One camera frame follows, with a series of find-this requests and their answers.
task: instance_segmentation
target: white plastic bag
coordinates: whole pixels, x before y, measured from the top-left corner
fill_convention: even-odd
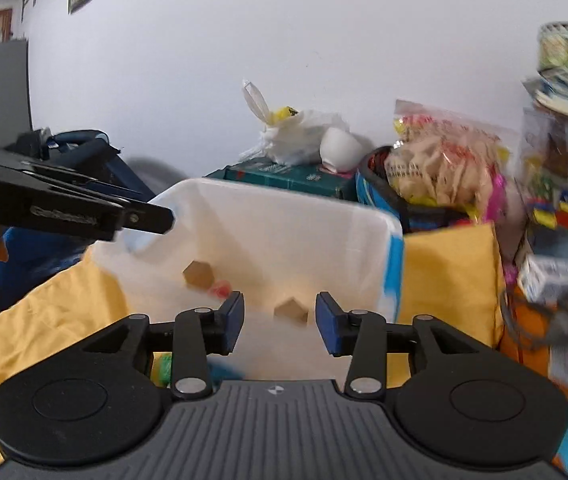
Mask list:
[[[273,162],[285,166],[313,164],[321,160],[321,138],[328,128],[335,126],[349,131],[349,126],[339,114],[315,110],[302,110],[278,121],[262,94],[250,81],[243,82],[243,95],[253,114],[265,127],[259,144],[241,153],[240,162],[256,156],[267,156]]]

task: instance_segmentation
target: white plastic bin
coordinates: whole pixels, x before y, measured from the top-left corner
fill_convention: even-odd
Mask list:
[[[193,260],[208,262],[216,280],[244,294],[246,318],[231,357],[251,378],[343,378],[346,368],[336,371],[338,360],[323,349],[315,326],[321,291],[344,310],[374,310],[391,321],[397,316],[403,239],[388,213],[206,178],[180,182],[154,202],[175,213],[170,232],[124,230],[115,242],[96,244],[94,261],[119,280],[131,308],[152,322],[219,306],[215,297],[187,288],[182,276]],[[273,321],[273,309],[288,298],[309,309],[308,327]]]

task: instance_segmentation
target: silver screw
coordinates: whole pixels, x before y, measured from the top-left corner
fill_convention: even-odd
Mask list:
[[[372,377],[358,377],[350,381],[350,388],[358,394],[374,394],[382,389],[382,383]]]
[[[175,383],[175,389],[182,394],[198,394],[205,388],[205,381],[197,377],[184,377]]]

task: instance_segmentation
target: plastic bag of snacks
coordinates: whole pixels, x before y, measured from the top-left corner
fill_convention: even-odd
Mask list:
[[[395,191],[409,203],[451,206],[476,221],[496,219],[510,155],[499,134],[514,132],[399,100],[395,116],[401,145],[385,161]]]

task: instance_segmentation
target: plastic bag handle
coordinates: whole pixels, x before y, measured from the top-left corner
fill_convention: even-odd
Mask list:
[[[248,108],[251,109],[251,112],[263,123],[267,124],[268,126],[272,126],[272,121],[270,119],[271,113],[269,106],[266,104],[266,100],[261,92],[257,89],[257,87],[247,81],[246,79],[242,82],[241,92],[244,95],[244,99],[246,100],[246,104],[248,104]]]

